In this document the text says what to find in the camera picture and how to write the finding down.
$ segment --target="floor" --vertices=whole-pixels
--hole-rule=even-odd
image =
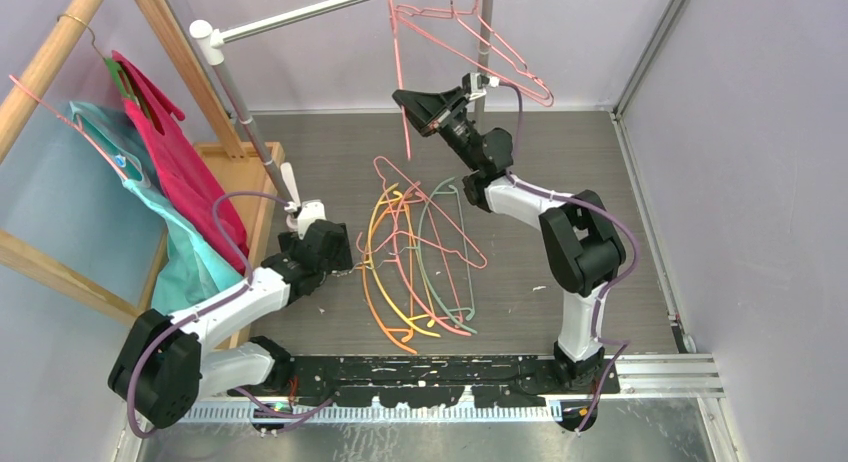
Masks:
[[[487,127],[501,126],[514,132],[515,114],[490,113],[486,117]],[[438,136],[423,139],[412,134],[413,157],[407,162],[399,114],[266,115],[256,119],[268,140],[283,142],[286,160],[294,166],[301,198],[320,198],[328,219],[347,223],[352,245],[367,228],[382,193],[373,166],[376,156],[390,159],[411,179],[420,181],[428,193],[452,176],[457,177],[461,190],[460,179],[468,172]],[[514,153],[513,169],[519,177],[564,192],[594,190],[645,247],[636,272],[610,293],[603,320],[604,335],[630,339],[630,353],[676,353],[656,268],[647,250],[609,114],[528,113],[523,130]],[[380,167],[390,183],[400,180],[387,165]],[[452,197],[439,196],[435,201],[456,218],[459,208]],[[471,270],[470,274],[476,315],[467,324],[478,333],[463,337],[441,329],[440,338],[416,334],[409,345],[423,355],[549,354],[560,331],[563,296],[550,274],[541,235],[511,218],[472,207],[464,196],[461,203],[466,232],[488,259],[484,269]],[[461,237],[450,230],[445,220],[437,220],[437,226],[443,245],[462,248]],[[282,230],[286,230],[284,214],[277,211],[272,234]],[[632,249],[627,249],[630,258]],[[272,237],[268,253],[276,250]],[[355,247],[353,253],[354,260],[359,260]],[[407,259],[403,253],[401,256],[402,260]],[[374,257],[375,261],[380,260],[380,255]],[[426,256],[422,252],[422,257],[426,257],[425,266],[437,291],[450,295],[439,252],[430,249]],[[408,291],[403,290],[396,266],[390,265],[380,267],[378,274],[389,294],[404,306],[409,303]],[[439,268],[445,273],[433,275]],[[452,263],[451,268],[457,293],[467,303],[469,287],[464,264]],[[387,324],[399,327],[400,320],[390,312],[376,286],[371,283],[370,287],[378,313]],[[453,302],[452,295],[444,298]],[[293,354],[405,354],[379,330],[365,302],[361,271],[329,279],[312,296],[257,321],[252,332],[276,340]]]
[[[307,423],[261,440],[247,424],[180,423],[147,439],[138,460],[264,462],[280,454],[333,462],[716,460],[695,399],[602,399],[599,414],[579,439],[550,421]]]

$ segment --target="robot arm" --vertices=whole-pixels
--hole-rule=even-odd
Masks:
[[[329,273],[353,268],[347,228],[325,220],[323,206],[315,209],[301,212],[299,219],[309,222],[299,220],[298,232],[279,235],[280,253],[262,262],[246,290],[245,281],[170,316],[153,309],[139,316],[109,375],[109,388],[126,400],[142,353],[172,330],[145,363],[135,391],[136,410],[154,427],[169,427],[196,400],[235,387],[261,384],[282,390],[293,365],[291,355],[273,341],[253,337],[233,349],[214,349],[258,318],[311,294]],[[186,319],[191,322],[174,331]]]
[[[596,193],[558,194],[509,172],[513,164],[509,132],[495,128],[480,134],[467,119],[467,104],[485,95],[487,84],[494,86],[496,80],[468,74],[460,87],[447,92],[396,90],[392,98],[422,136],[438,133],[472,171],[463,178],[472,205],[542,232],[551,272],[564,292],[562,328],[554,344],[555,370],[564,385],[585,382],[603,368],[604,348],[598,341],[603,300],[598,296],[624,263],[624,246],[608,220],[574,204],[576,199],[603,209]],[[578,236],[577,231],[586,235]]]

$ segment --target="wooden rack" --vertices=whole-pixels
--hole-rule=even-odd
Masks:
[[[215,132],[217,143],[201,143],[195,145],[195,148],[224,191],[259,190],[275,193],[256,151],[236,134],[166,0],[135,2]],[[102,3],[103,0],[72,0],[65,13],[88,24]],[[20,81],[35,95],[44,96],[85,31],[85,26],[79,21],[70,17],[59,18],[47,40],[24,70]],[[13,87],[0,105],[0,163],[15,144],[36,106],[37,102],[18,87]],[[283,149],[280,144],[272,142],[268,145],[274,160],[282,163]],[[273,203],[267,199],[240,198],[234,199],[233,204],[247,229],[251,263],[258,264],[268,239]],[[0,230],[0,263],[126,325],[131,325],[139,314],[150,307],[153,286],[164,266],[165,257],[163,234],[140,300],[133,303],[123,300],[14,235]],[[243,342],[246,336],[247,328],[234,335],[227,345],[234,347]]]

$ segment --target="garment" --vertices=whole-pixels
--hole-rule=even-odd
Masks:
[[[137,95],[144,98],[150,108],[152,120],[134,101],[124,99],[124,110],[144,140],[159,175],[162,192],[212,248],[237,271],[244,273],[244,262],[227,243],[212,217],[212,205],[224,195],[224,190],[173,119],[183,120],[185,115],[124,56],[113,51],[112,58],[121,64]],[[218,214],[224,230],[247,255],[247,231],[233,204],[229,200],[223,202]]]
[[[123,158],[124,187],[168,227],[168,262],[159,272],[152,307],[168,314],[218,294],[242,277],[204,240],[159,190],[156,169],[133,123],[119,111],[71,102],[75,119],[103,152]]]

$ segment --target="metal pole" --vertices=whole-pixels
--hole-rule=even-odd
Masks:
[[[233,104],[233,109],[236,111],[238,121],[244,128],[244,132],[247,134],[247,138],[250,140],[250,143],[253,144],[253,148],[256,149],[256,154],[259,156],[259,160],[262,161],[262,165],[265,166],[265,171],[268,172],[268,177],[270,177],[271,182],[274,183],[274,188],[277,189],[277,193],[287,197],[287,200],[292,200],[291,194],[288,193],[286,183],[283,181],[283,174],[280,172],[280,166],[274,163],[274,158],[271,156],[271,150],[268,149],[268,146],[265,144],[265,137],[262,136],[259,126],[256,125],[253,115],[251,115],[250,110],[247,108],[247,104],[244,102],[241,93],[238,91],[236,83],[233,81],[233,76],[230,74],[230,69],[228,69],[226,64],[222,61],[218,65],[213,65],[212,70],[215,72],[215,75],[218,76],[218,80],[221,82],[221,87],[224,89],[224,93],[227,95],[227,98],[230,99],[230,103]]]
[[[485,24],[480,24],[480,46],[477,49],[477,63],[482,67],[489,66],[489,41],[492,39],[492,32],[486,27],[492,26],[492,6],[495,0],[483,0],[483,7],[480,17]],[[486,98],[481,97],[474,101],[474,122],[477,130],[483,130],[483,110],[486,107]]]
[[[361,4],[369,0],[325,0],[317,4],[312,4],[301,9],[292,10],[284,14],[268,17],[267,19],[258,20],[244,24],[241,27],[235,27],[221,32],[221,37],[215,42],[214,47],[220,48],[223,44],[234,42],[236,40],[251,37],[253,35],[268,32],[286,25],[294,24],[302,20],[311,19],[319,15],[328,14],[345,7]]]
[[[641,85],[642,79],[648,73],[648,68],[654,62],[654,58],[659,53],[660,48],[665,44],[665,40],[671,34],[671,29],[677,24],[677,20],[680,14],[683,13],[688,2],[689,0],[669,0],[662,18],[660,18],[656,29],[654,29],[651,40],[645,47],[644,52],[642,52],[642,57],[639,58],[636,69],[630,75],[627,85],[624,86],[624,92],[621,93],[621,98],[612,111],[615,114],[616,120],[620,120],[624,115],[627,106],[630,105],[633,96],[636,95],[636,89]]]
[[[233,110],[236,111],[239,123],[244,127],[247,138],[250,139],[250,143],[256,149],[256,154],[259,156],[259,160],[262,161],[265,172],[271,178],[271,182],[274,184],[274,188],[277,189],[277,193],[291,200],[291,194],[286,189],[286,183],[283,181],[283,174],[280,172],[280,167],[274,163],[271,151],[265,145],[265,138],[259,131],[256,121],[253,120],[253,116],[244,102],[244,97],[242,97],[235,81],[233,81],[230,70],[224,64],[224,52],[213,46],[212,39],[216,35],[216,31],[212,28],[212,24],[205,20],[196,20],[189,27],[189,34],[197,41],[200,53],[203,54],[206,62],[212,67],[212,70],[218,77],[218,81],[221,82],[221,88],[224,89],[224,94],[230,100],[230,103],[233,104]]]

